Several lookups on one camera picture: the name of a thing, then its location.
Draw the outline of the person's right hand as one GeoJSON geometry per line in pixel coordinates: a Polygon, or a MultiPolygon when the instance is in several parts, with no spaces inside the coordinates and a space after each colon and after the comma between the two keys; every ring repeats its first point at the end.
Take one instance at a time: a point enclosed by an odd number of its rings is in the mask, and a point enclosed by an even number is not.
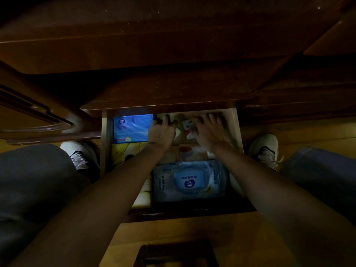
{"type": "Polygon", "coordinates": [[[217,153],[223,149],[231,148],[225,128],[220,116],[214,114],[217,118],[217,124],[212,124],[209,120],[209,113],[204,113],[197,117],[201,121],[201,127],[194,131],[195,139],[198,144],[208,152],[217,153]]]}

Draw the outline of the person's left forearm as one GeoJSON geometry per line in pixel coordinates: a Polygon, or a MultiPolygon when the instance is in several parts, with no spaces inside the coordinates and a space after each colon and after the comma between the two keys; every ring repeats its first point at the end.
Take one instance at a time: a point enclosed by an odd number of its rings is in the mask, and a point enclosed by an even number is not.
{"type": "Polygon", "coordinates": [[[149,142],[123,166],[85,189],[9,267],[98,267],[145,180],[168,149],[149,142]]]}

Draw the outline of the small white red-printed packet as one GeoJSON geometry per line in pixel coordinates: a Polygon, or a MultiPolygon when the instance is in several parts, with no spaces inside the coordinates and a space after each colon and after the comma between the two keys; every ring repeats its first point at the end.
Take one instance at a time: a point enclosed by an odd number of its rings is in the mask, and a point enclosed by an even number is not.
{"type": "Polygon", "coordinates": [[[187,140],[195,139],[194,131],[196,130],[196,125],[190,119],[182,121],[182,126],[185,132],[185,136],[187,140]]]}

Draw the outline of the beige paper box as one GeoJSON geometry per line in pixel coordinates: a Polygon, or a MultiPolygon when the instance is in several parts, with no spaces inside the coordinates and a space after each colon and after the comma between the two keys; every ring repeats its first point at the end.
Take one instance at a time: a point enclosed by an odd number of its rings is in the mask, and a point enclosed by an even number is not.
{"type": "Polygon", "coordinates": [[[175,145],[179,144],[197,144],[196,139],[187,139],[185,131],[182,125],[182,121],[189,119],[190,117],[198,117],[202,114],[214,114],[220,116],[225,131],[228,135],[229,142],[235,148],[241,148],[243,146],[241,131],[238,121],[238,114],[236,108],[226,108],[226,109],[217,109],[217,110],[203,110],[203,111],[186,111],[186,112],[170,112],[170,113],[156,113],[154,117],[163,119],[165,115],[170,116],[170,120],[178,121],[178,128],[181,130],[181,133],[174,140],[175,145]]]}

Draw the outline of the clear packet with red spot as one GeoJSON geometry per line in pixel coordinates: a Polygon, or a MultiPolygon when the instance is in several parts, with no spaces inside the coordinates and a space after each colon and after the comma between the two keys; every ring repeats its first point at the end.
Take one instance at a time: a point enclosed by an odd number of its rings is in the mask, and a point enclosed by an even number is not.
{"type": "Polygon", "coordinates": [[[181,161],[207,161],[208,153],[198,144],[179,145],[179,156],[181,161]]]}

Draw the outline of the blue tissue packet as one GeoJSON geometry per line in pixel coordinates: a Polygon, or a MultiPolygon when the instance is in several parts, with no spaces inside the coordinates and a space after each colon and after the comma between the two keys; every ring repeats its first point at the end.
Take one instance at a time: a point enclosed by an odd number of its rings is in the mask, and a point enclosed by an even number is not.
{"type": "Polygon", "coordinates": [[[153,118],[153,114],[114,117],[113,142],[115,144],[147,142],[153,118]]]}

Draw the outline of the yellow printed packet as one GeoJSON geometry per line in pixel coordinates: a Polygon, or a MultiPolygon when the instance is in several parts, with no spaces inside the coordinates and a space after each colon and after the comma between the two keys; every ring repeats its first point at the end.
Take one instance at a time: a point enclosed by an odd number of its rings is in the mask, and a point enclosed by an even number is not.
{"type": "MultiPolygon", "coordinates": [[[[130,160],[133,156],[139,153],[146,144],[147,142],[112,144],[111,160],[113,163],[113,169],[120,167],[123,163],[130,160]]],[[[150,208],[152,200],[151,192],[152,178],[151,175],[149,175],[131,209],[150,208]]]]}

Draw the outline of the blue wet wipes pack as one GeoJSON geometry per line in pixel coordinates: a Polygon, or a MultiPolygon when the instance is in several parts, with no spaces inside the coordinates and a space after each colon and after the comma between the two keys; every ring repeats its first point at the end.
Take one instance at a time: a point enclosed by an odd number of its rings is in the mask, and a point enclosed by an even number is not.
{"type": "Polygon", "coordinates": [[[155,166],[154,202],[181,202],[225,195],[229,172],[217,159],[155,166]]]}

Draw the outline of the person's right white shoe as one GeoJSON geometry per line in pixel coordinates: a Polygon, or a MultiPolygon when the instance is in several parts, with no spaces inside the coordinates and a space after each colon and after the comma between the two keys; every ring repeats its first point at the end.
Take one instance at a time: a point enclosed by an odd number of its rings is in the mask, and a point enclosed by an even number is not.
{"type": "Polygon", "coordinates": [[[279,157],[277,137],[272,133],[261,134],[251,144],[247,155],[255,161],[276,171],[284,157],[279,157]]]}

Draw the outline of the person's white shoe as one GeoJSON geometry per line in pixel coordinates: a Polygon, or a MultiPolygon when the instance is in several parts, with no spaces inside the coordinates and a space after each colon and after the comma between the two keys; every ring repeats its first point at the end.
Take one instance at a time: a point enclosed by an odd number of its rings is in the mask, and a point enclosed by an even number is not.
{"type": "Polygon", "coordinates": [[[99,169],[95,150],[84,141],[65,141],[60,148],[69,155],[77,170],[99,169]]]}
{"type": "Polygon", "coordinates": [[[279,157],[277,137],[272,133],[261,134],[251,144],[247,155],[255,161],[276,171],[284,157],[279,157]]]}

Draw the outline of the dark wooden cabinet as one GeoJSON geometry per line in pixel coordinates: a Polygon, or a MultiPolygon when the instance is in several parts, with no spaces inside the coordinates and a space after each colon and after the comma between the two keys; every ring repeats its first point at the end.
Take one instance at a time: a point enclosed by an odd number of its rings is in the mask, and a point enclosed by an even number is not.
{"type": "Polygon", "coordinates": [[[92,116],[356,116],[356,0],[0,0],[0,62],[92,116]]]}

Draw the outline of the person's left white shoe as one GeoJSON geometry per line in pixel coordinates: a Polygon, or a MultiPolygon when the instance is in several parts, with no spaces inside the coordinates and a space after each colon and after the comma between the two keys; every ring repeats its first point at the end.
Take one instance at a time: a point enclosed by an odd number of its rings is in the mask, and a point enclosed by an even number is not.
{"type": "Polygon", "coordinates": [[[95,150],[84,141],[65,141],[60,148],[69,155],[77,170],[99,169],[95,150]]]}

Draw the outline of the person's right trouser leg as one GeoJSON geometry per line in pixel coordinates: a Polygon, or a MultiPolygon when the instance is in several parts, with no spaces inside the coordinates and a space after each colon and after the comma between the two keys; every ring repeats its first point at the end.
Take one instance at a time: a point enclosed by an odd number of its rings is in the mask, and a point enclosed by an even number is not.
{"type": "Polygon", "coordinates": [[[356,159],[304,147],[283,164],[279,173],[356,226],[356,159]]]}

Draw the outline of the person's trouser leg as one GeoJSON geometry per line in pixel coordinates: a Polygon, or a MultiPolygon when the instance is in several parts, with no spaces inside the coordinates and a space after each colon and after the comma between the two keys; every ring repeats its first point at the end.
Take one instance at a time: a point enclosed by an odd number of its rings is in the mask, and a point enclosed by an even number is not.
{"type": "Polygon", "coordinates": [[[7,267],[90,184],[53,144],[0,153],[0,267],[7,267]]]}
{"type": "Polygon", "coordinates": [[[304,147],[283,164],[279,173],[356,226],[356,159],[304,147]]]}

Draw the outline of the person's left trouser leg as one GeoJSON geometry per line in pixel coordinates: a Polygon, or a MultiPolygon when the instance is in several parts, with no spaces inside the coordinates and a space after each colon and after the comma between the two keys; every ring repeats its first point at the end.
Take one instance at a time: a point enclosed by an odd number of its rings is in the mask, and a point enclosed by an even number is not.
{"type": "Polygon", "coordinates": [[[53,144],[0,153],[0,267],[7,267],[90,184],[53,144]]]}

